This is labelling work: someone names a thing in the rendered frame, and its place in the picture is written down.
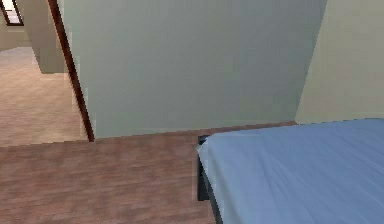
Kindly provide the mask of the dark framed window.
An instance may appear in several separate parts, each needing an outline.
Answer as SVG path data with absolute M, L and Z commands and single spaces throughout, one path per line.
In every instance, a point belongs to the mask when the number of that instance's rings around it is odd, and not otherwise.
M 3 13 L 7 26 L 24 25 L 16 0 L 0 0 L 0 11 Z

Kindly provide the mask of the blue bed with dark frame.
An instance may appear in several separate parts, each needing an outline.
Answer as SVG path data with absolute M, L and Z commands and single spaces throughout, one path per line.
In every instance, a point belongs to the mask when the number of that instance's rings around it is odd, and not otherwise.
M 384 224 L 384 119 L 217 133 L 197 152 L 223 224 Z

